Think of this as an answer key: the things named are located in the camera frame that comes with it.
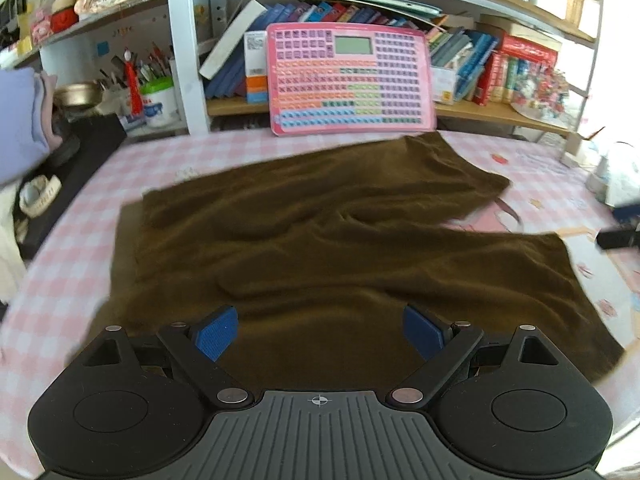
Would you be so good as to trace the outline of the colourful candy bouquet ornament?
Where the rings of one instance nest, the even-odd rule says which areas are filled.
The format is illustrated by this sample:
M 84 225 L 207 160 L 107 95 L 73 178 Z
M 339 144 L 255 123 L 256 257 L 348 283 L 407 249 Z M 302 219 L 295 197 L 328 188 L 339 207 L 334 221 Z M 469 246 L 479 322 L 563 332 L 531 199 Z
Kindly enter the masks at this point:
M 560 118 L 565 112 L 565 99 L 570 85 L 563 73 L 544 64 L 529 63 L 515 76 L 511 106 L 521 115 L 541 122 Z

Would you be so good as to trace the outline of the red thick dictionary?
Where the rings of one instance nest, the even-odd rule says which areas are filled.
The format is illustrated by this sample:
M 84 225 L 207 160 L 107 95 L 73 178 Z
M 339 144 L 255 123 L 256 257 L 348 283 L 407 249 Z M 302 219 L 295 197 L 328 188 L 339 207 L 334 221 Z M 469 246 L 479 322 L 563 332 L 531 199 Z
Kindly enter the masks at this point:
M 499 49 L 507 55 L 522 60 L 554 67 L 558 60 L 558 52 L 526 39 L 503 35 Z

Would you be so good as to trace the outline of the white green-lid jar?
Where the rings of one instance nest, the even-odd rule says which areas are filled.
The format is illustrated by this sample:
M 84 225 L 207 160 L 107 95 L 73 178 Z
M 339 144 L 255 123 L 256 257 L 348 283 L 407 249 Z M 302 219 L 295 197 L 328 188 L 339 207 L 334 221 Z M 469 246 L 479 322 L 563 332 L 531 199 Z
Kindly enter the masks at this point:
M 140 88 L 143 114 L 150 128 L 172 125 L 179 120 L 174 81 L 171 76 L 155 78 Z

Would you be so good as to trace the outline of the lilac folded cloth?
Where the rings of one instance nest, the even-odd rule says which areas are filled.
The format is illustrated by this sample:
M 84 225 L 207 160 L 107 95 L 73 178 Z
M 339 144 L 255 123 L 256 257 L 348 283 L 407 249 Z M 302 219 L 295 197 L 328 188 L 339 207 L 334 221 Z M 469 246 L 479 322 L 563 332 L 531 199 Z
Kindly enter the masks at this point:
M 62 144 L 52 128 L 57 82 L 31 67 L 1 71 L 1 185 L 24 177 Z

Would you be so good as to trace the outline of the brass bowl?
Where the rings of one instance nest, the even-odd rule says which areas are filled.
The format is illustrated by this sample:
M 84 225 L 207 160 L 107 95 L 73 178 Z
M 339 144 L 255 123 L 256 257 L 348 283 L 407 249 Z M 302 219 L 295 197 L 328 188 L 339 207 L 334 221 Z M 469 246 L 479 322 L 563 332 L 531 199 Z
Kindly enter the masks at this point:
M 76 84 L 66 84 L 56 88 L 53 101 L 55 105 L 63 108 L 85 108 L 95 107 L 101 103 L 103 89 L 94 81 L 76 82 Z

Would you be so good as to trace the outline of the orange white small box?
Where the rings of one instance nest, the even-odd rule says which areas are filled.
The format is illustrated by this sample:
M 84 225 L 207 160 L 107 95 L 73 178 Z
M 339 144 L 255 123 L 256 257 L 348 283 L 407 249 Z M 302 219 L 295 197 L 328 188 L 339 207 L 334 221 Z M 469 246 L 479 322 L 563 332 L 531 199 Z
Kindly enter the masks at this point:
M 268 41 L 265 30 L 244 34 L 246 100 L 250 104 L 268 102 Z

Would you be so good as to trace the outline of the pink keyboard learning toy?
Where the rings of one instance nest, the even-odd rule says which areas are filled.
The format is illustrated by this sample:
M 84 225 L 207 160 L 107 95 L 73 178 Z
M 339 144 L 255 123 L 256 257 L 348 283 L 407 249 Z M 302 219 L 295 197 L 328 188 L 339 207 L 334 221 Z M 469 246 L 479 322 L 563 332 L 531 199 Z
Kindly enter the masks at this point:
M 274 23 L 267 35 L 270 125 L 277 136 L 436 127 L 422 32 L 318 22 Z

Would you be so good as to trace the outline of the white leaning book lower shelf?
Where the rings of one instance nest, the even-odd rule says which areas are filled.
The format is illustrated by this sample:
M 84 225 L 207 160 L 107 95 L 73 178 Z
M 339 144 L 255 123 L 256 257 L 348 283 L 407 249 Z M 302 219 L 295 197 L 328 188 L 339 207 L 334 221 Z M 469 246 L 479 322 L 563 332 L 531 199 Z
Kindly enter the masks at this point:
M 250 0 L 209 52 L 201 65 L 200 75 L 207 80 L 212 80 L 224 67 L 224 63 L 230 58 L 250 26 L 266 12 L 267 8 L 257 0 Z

